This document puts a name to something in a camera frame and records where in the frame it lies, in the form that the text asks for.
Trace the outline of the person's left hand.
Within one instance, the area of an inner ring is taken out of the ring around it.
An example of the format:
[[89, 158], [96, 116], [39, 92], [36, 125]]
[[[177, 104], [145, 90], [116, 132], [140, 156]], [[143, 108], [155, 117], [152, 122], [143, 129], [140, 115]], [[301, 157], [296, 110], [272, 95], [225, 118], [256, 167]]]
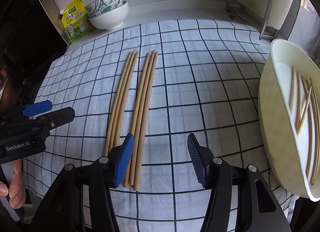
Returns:
[[22, 161], [15, 160], [12, 163], [13, 175], [9, 187], [1, 182], [1, 196], [9, 196], [9, 203], [13, 209], [20, 209], [26, 199], [25, 184], [22, 171]]

